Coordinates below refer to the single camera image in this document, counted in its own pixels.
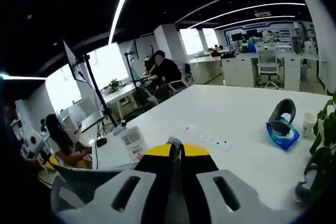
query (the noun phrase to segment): yellow object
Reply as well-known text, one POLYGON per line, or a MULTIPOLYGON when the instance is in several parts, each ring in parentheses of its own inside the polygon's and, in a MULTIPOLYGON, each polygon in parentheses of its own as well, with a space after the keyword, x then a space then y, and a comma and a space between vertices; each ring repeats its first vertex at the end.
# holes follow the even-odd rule
POLYGON ((194 144, 183 144, 185 156, 206 156, 210 155, 205 148, 194 144))
POLYGON ((153 147, 146 151, 145 155, 169 157, 171 144, 164 144, 153 147))
POLYGON ((52 164, 54 164, 54 165, 58 165, 58 161, 57 161, 57 159, 56 159, 54 156, 50 156, 49 161, 46 162, 46 164, 45 164, 44 166, 45 166, 47 169, 55 170, 55 169, 53 168, 53 166, 52 166, 50 163, 52 163, 52 164))

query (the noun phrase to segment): white cup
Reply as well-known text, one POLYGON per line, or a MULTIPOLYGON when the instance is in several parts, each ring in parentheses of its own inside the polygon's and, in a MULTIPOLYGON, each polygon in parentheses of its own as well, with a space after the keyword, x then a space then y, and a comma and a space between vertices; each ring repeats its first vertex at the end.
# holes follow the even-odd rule
POLYGON ((316 123, 317 117, 312 113, 305 113, 303 115, 303 123, 302 123, 302 136, 308 137, 311 135, 313 127, 316 123))

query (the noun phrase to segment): long dark hair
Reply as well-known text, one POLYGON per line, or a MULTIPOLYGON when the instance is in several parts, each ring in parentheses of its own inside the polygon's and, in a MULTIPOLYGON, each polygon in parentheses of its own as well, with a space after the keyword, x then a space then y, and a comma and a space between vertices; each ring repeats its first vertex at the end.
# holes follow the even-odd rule
POLYGON ((62 129, 55 114, 47 115, 46 125, 50 137, 57 143, 61 151, 66 156, 70 155, 73 142, 65 130, 62 129))

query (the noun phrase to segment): qr code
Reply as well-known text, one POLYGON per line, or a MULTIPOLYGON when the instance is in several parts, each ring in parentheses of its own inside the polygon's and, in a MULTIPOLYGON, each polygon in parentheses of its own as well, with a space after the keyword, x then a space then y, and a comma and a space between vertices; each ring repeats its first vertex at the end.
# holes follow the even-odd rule
POLYGON ((135 149, 132 150, 133 154, 138 153, 138 152, 142 152, 142 151, 143 151, 142 147, 135 148, 135 149))
POLYGON ((141 136, 138 129, 132 129, 125 136, 123 136, 122 139, 126 145, 129 145, 141 140, 141 136))

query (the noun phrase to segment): black ceiling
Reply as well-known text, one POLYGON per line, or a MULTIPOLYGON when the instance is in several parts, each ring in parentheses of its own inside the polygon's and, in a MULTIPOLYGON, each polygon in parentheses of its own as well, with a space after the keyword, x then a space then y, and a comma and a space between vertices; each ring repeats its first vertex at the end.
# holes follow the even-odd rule
MULTIPOLYGON (((81 45, 77 46, 79 53, 106 45, 118 1, 5 0, 2 39, 4 70, 11 75, 48 76, 66 62, 65 57, 60 57, 64 51, 62 39, 70 47, 81 45), (83 42, 94 36, 98 39, 93 39, 90 44, 83 42), (43 68, 57 55, 58 61, 49 68, 43 68)), ((152 32, 160 24, 176 22, 211 1, 214 0, 127 0, 117 24, 114 41, 138 38, 152 32)), ((185 28, 230 10, 277 2, 304 3, 303 0, 221 0, 185 17, 177 26, 185 28)), ((296 15, 298 20, 310 20, 306 7, 264 7, 262 10, 270 11, 273 16, 296 15)), ((242 11, 212 22, 224 25, 255 18, 254 11, 242 11)))

